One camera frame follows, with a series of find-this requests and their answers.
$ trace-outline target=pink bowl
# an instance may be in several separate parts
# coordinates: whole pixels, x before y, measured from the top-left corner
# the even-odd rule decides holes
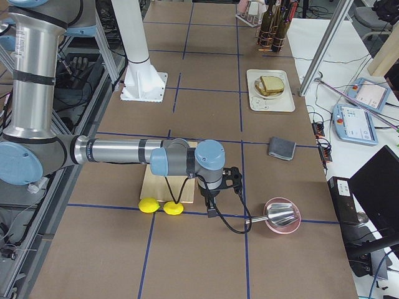
[[[300,218],[300,212],[299,212],[297,206],[292,201],[290,201],[290,200],[288,200],[286,198],[283,198],[283,197],[272,198],[271,200],[269,200],[264,205],[263,214],[266,215],[267,207],[270,204],[273,204],[273,203],[276,203],[276,202],[288,202],[288,203],[292,204],[292,207],[294,209],[294,213],[298,217],[298,220],[293,222],[293,223],[291,223],[290,225],[287,225],[287,226],[284,226],[284,227],[276,227],[276,226],[272,225],[271,223],[269,223],[269,221],[266,220],[265,221],[266,225],[268,226],[268,228],[270,228],[270,230],[272,230],[273,232],[277,232],[278,234],[291,234],[291,233],[295,232],[298,229],[299,225],[300,225],[301,218]]]

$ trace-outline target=brown tabletop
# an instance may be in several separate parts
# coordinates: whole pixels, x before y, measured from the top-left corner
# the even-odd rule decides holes
[[[145,30],[152,64],[168,72],[162,103],[123,102],[114,92],[97,138],[215,139],[226,166],[244,174],[249,210],[294,201],[302,223],[290,235],[265,224],[247,235],[208,219],[198,189],[179,216],[138,210],[141,165],[86,164],[30,295],[44,298],[356,298],[304,98],[292,113],[254,112],[247,69],[285,70],[299,80],[289,43],[257,51],[255,29],[230,4],[152,2]],[[295,141],[292,161],[267,155],[272,136]],[[218,207],[243,228],[232,191]]]

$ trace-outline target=table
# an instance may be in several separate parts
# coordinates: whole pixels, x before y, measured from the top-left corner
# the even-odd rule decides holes
[[[145,32],[152,64],[168,72],[162,103],[110,99],[99,138],[212,138],[226,165],[244,174],[249,210],[258,216],[276,196],[293,200],[303,221],[291,235],[254,224],[236,235],[208,219],[198,190],[177,217],[143,214],[144,166],[87,164],[77,181],[30,295],[35,298],[356,298],[340,228],[307,116],[250,110],[247,69],[282,69],[299,88],[287,43],[263,57],[254,29],[230,4],[152,2]],[[290,162],[266,154],[270,137],[296,141]],[[218,206],[243,228],[234,193]]]
[[[311,59],[319,45],[319,42],[324,34],[325,29],[328,26],[328,21],[325,20],[303,20],[294,19],[288,32],[289,41],[292,49],[293,56],[296,57],[296,69],[298,71],[299,80],[302,80],[304,75],[309,68],[310,61],[304,60]],[[356,60],[348,64],[332,63],[332,62],[348,62]],[[350,84],[353,75],[360,70],[363,65],[365,67],[360,72],[359,77],[370,78],[375,82],[384,82],[385,79],[382,77],[372,77],[367,71],[367,65],[370,64],[371,57],[368,54],[368,50],[364,46],[362,40],[358,36],[353,25],[349,21],[344,21],[342,27],[338,31],[333,43],[331,44],[325,60],[330,62],[324,62],[321,65],[320,71],[323,73],[323,80],[332,86],[339,87]],[[318,98],[318,104],[328,111],[331,111],[334,105],[339,101],[339,96],[327,88],[317,85],[316,83],[311,85],[311,88],[307,92],[306,103],[310,112],[315,108],[317,113],[320,113],[325,120],[329,119],[327,111],[317,107],[315,105],[316,98]],[[390,94],[388,101],[389,103],[398,104],[394,94]],[[396,117],[398,116],[398,109],[385,106],[383,114]],[[320,121],[320,117],[315,115],[315,121]],[[375,126],[385,126],[382,122],[373,119]],[[325,132],[327,139],[332,144],[332,159],[333,162],[328,164],[327,178],[331,176],[341,176],[350,178],[357,172],[382,146],[388,145],[396,155],[399,155],[399,148],[396,144],[399,143],[398,134],[393,130],[377,130],[377,136],[379,144],[376,146],[364,146],[356,145],[354,143],[346,143],[340,140],[335,134],[334,129],[330,130],[330,123],[325,123]],[[356,202],[358,211],[362,211],[362,208]],[[368,224],[371,231],[375,231],[376,228],[372,224]],[[375,233],[376,238],[380,238],[379,233]],[[390,255],[390,259],[393,260],[396,269],[399,266],[399,261],[393,254]],[[370,285],[372,283],[372,277],[354,277],[358,294],[367,295],[370,291]],[[395,272],[388,273],[388,281],[381,282],[380,286],[389,286],[386,291],[381,289],[375,289],[373,293],[374,298],[382,298],[383,295],[392,295],[399,297],[399,275]]]

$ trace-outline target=white desk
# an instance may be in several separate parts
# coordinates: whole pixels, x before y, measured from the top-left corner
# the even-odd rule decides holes
[[[304,75],[309,68],[310,61],[304,60],[313,58],[319,42],[328,26],[329,21],[327,20],[311,20],[311,19],[294,19],[291,27],[288,31],[288,38],[292,49],[292,54],[296,58],[296,69],[298,72],[299,80],[302,82]],[[365,57],[368,54],[368,50],[364,46],[362,40],[358,36],[353,25],[349,21],[344,21],[337,36],[331,44],[327,55],[324,60],[333,62],[348,62],[351,60]],[[351,78],[359,69],[368,61],[370,56],[362,60],[351,62],[348,64],[336,64],[323,62],[320,71],[323,73],[323,80],[332,86],[339,87],[342,85],[351,84]],[[362,70],[359,77],[370,78],[375,82],[384,82],[383,77],[371,77],[367,71],[367,65],[371,62],[370,59],[366,67]],[[315,108],[317,113],[320,113],[324,120],[328,120],[330,115],[318,108],[315,105],[316,101],[316,90],[317,84],[311,85],[311,88],[307,92],[305,99],[306,104],[311,105]],[[317,90],[317,103],[325,109],[332,111],[332,108],[339,100],[339,95],[326,87],[319,85]],[[391,93],[389,103],[398,104],[394,94]],[[399,118],[399,109],[394,107],[385,106],[383,114]],[[315,121],[321,120],[319,116],[314,116]],[[373,119],[375,126],[386,126],[380,121]],[[327,179],[331,176],[342,176],[350,178],[356,171],[362,167],[382,146],[388,145],[397,155],[399,155],[399,144],[398,133],[393,130],[377,130],[377,136],[379,144],[376,146],[365,146],[356,145],[354,143],[343,142],[338,139],[334,128],[330,130],[330,123],[325,122],[325,134],[326,138],[330,140],[332,144],[332,159],[333,163],[327,165]],[[370,229],[373,231],[375,228],[370,224]],[[392,268],[399,269],[398,259],[391,254],[390,259],[394,265]],[[372,283],[372,277],[358,278],[353,276],[359,296],[368,296],[370,286]],[[383,295],[391,295],[399,297],[399,274],[395,272],[388,272],[388,281],[379,282],[381,287],[389,286],[385,291],[381,291],[380,288],[375,288],[373,291],[373,298],[382,298]]]

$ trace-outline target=black box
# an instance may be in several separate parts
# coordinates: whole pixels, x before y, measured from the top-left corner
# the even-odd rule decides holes
[[[341,224],[359,225],[353,194],[347,178],[333,176],[328,184],[335,214]]]

